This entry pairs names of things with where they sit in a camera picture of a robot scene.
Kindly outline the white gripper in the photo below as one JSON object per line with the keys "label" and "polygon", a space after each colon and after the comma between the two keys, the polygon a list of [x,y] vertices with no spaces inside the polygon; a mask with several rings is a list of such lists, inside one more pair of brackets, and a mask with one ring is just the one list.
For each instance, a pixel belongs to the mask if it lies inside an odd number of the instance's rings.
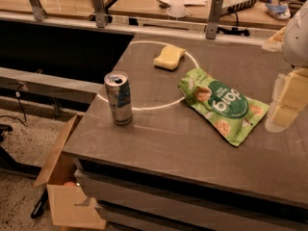
{"label": "white gripper", "polygon": [[[286,28],[281,28],[265,40],[262,49],[270,52],[282,51],[288,63],[308,66],[308,1]],[[279,74],[274,83],[266,129],[272,133],[284,131],[307,105],[308,68],[296,68],[287,75]]]}

